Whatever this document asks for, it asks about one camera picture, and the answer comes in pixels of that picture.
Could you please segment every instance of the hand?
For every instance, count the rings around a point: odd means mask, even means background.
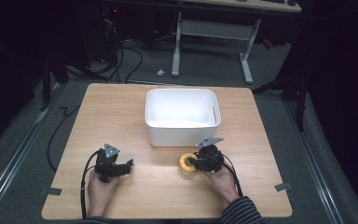
[[[235,189],[234,177],[226,166],[222,166],[218,172],[203,172],[211,180],[213,188],[219,192],[228,204],[240,198]]]
[[[89,173],[89,215],[88,217],[103,217],[104,212],[113,197],[119,176],[110,179],[109,183],[100,180],[100,176],[91,171]]]

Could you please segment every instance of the white plastic bin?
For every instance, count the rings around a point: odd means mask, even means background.
[[[213,137],[221,117],[210,90],[154,89],[146,96],[145,122],[151,145],[194,147]]]

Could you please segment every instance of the black tape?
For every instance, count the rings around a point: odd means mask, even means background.
[[[55,188],[42,188],[39,192],[40,195],[57,195],[60,196],[62,189],[55,189]]]
[[[289,182],[288,183],[281,183],[281,184],[275,186],[275,189],[277,191],[289,190],[291,188],[292,188],[292,185]]]

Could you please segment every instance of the black sleeve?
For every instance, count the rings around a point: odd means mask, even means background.
[[[104,217],[86,217],[78,221],[77,224],[111,224],[111,222]]]
[[[265,223],[255,204],[246,196],[241,197],[223,211],[222,224],[260,224]]]

